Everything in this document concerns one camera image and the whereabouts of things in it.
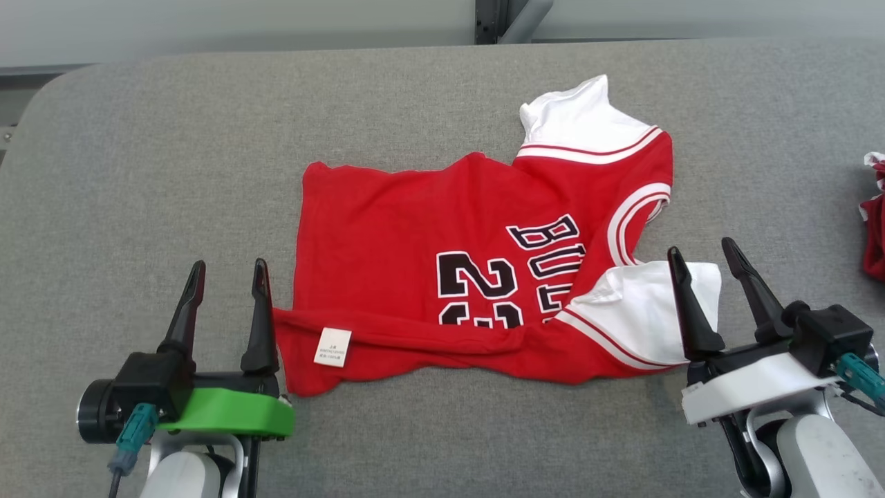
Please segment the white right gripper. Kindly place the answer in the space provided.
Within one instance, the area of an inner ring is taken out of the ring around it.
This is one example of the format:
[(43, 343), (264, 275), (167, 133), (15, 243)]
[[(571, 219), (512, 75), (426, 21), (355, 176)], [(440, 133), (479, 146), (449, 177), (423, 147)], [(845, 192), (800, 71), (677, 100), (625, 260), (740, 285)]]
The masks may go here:
[[(756, 324), (757, 343), (790, 340), (793, 328), (783, 321), (784, 306), (772, 293), (761, 274), (731, 237), (721, 240), (728, 268), (743, 288)], [(693, 277), (676, 246), (667, 251), (674, 302), (682, 334), (684, 356), (702, 362), (720, 354), (723, 338), (712, 331), (691, 285)], [(688, 423), (705, 423), (749, 410), (752, 416), (788, 411), (791, 415), (832, 416), (829, 395), (837, 393), (839, 382), (862, 391), (877, 407), (883, 406), (883, 378), (854, 354), (838, 360), (837, 372), (818, 376), (790, 352), (774, 354), (736, 371), (696, 382), (682, 393), (682, 410)]]

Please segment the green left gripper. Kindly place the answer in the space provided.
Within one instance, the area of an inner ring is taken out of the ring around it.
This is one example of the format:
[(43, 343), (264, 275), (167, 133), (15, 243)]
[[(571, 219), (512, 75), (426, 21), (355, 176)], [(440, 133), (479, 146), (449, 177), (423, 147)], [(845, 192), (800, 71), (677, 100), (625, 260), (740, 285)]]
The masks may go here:
[[(205, 277), (206, 264), (199, 259), (191, 268), (157, 353), (175, 352), (183, 358), (192, 358)], [(240, 363), (243, 374), (249, 376), (233, 372), (200, 374), (180, 406), (150, 396), (136, 400), (115, 387), (113, 379), (94, 380), (83, 391), (77, 405), (80, 438), (90, 444), (114, 443), (139, 404), (153, 407), (157, 431), (227, 433), (259, 437), (263, 441), (292, 436), (295, 411), (286, 399), (279, 397), (276, 379), (269, 377), (278, 372), (279, 357), (268, 263), (263, 258), (255, 261), (252, 297), (252, 328)]]

